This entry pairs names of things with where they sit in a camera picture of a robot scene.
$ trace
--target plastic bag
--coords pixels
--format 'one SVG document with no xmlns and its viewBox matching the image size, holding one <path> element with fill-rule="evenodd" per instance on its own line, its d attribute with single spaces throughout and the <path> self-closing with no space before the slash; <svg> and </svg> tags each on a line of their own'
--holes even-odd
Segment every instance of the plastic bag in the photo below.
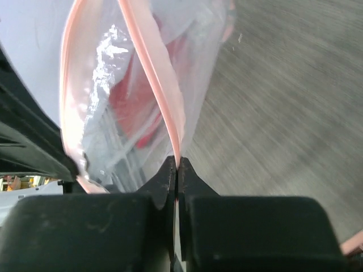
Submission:
<svg viewBox="0 0 363 272">
<path fill-rule="evenodd" d="M 62 44 L 65 151 L 89 193 L 132 192 L 189 146 L 226 0 L 76 0 Z"/>
</svg>

